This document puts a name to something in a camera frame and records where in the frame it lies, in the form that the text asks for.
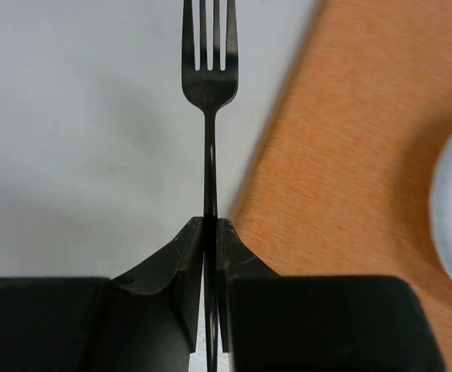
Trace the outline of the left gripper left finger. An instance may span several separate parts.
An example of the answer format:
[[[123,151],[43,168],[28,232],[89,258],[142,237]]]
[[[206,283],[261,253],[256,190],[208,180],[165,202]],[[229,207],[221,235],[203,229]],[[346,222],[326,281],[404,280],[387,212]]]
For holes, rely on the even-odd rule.
[[[202,219],[113,279],[0,277],[0,371],[186,371]]]

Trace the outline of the orange cloth napkin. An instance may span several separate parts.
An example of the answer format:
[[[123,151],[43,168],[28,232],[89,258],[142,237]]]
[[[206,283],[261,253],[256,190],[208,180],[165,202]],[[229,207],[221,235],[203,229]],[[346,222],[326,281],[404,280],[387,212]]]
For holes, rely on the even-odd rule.
[[[430,241],[452,133],[452,1],[325,1],[235,218],[280,274],[390,274],[452,371],[452,281]]]

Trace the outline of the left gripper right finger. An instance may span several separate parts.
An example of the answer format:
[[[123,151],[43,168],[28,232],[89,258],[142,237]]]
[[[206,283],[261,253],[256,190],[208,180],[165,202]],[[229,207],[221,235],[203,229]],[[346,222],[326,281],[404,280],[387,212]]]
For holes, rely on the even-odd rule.
[[[217,225],[223,350],[235,371],[444,371],[421,303],[388,275],[281,276]]]

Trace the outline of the black fork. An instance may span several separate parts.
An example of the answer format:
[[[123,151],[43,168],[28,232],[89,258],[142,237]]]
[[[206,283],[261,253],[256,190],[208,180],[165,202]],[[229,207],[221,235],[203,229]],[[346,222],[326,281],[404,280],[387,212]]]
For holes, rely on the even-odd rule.
[[[220,70],[219,2],[213,3],[213,67],[208,69],[206,3],[200,1],[199,42],[194,40],[193,5],[183,2],[181,38],[181,85],[187,100],[204,115],[203,188],[203,275],[207,370],[218,367],[219,300],[216,274],[216,229],[218,218],[216,186],[216,114],[233,99]]]

